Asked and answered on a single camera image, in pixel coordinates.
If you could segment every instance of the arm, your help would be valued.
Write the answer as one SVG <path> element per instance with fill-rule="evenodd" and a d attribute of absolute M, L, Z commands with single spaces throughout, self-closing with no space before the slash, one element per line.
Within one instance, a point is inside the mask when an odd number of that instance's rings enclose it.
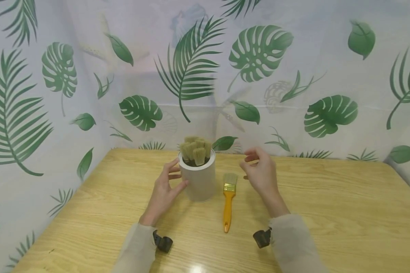
<path fill-rule="evenodd" d="M 188 184 L 182 181 L 171 189 L 169 180 L 180 178 L 179 167 L 175 167 L 178 159 L 164 165 L 160 176 L 155 181 L 153 192 L 147 209 L 141 216 L 138 224 L 133 224 L 129 230 L 118 260 L 111 273 L 146 273 L 155 260 L 156 245 L 153 232 L 159 218 L 171 207 L 176 196 Z"/>
<path fill-rule="evenodd" d="M 292 215 L 279 193 L 276 164 L 260 147 L 245 152 L 240 163 L 252 187 L 260 197 L 271 217 L 271 243 L 277 262 L 283 273 L 327 273 L 308 227 L 299 215 Z"/>

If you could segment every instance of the fabric backdrop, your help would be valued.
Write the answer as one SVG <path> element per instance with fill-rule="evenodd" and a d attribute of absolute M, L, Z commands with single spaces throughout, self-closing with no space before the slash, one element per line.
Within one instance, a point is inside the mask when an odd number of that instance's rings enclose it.
<path fill-rule="evenodd" d="M 110 149 L 186 135 L 410 185 L 410 0 L 0 0 L 0 273 Z"/>

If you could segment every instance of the orange handle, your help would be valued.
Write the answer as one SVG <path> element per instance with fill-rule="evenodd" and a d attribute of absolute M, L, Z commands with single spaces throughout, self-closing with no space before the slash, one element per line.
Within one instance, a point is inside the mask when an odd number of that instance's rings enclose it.
<path fill-rule="evenodd" d="M 235 196 L 235 192 L 224 191 L 223 194 L 226 196 L 225 210 L 223 211 L 223 228 L 225 233 L 228 233 L 231 226 L 232 199 Z"/>

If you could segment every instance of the black clip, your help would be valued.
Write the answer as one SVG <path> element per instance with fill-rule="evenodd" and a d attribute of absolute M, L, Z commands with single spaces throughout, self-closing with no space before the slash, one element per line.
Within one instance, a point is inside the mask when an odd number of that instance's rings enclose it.
<path fill-rule="evenodd" d="M 156 230 L 153 232 L 153 239 L 155 241 L 156 247 L 158 247 L 158 249 L 164 253 L 169 253 L 170 248 L 173 244 L 173 240 L 165 236 L 161 238 L 161 236 L 159 236 L 156 232 Z"/>
<path fill-rule="evenodd" d="M 272 229 L 269 228 L 266 231 L 258 230 L 257 232 L 254 233 L 253 237 L 255 239 L 255 242 L 257 242 L 257 245 L 259 248 L 263 248 L 270 244 L 271 230 Z"/>

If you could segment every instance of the wrist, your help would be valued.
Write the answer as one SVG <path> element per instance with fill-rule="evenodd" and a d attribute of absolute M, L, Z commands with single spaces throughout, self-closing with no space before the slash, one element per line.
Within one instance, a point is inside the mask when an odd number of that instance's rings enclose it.
<path fill-rule="evenodd" d="M 139 224 L 148 226 L 148 227 L 155 227 L 159 217 L 155 213 L 148 212 L 147 210 L 143 213 L 138 221 Z"/>
<path fill-rule="evenodd" d="M 268 195 L 262 199 L 271 218 L 277 218 L 279 216 L 290 214 L 290 211 L 280 193 Z"/>

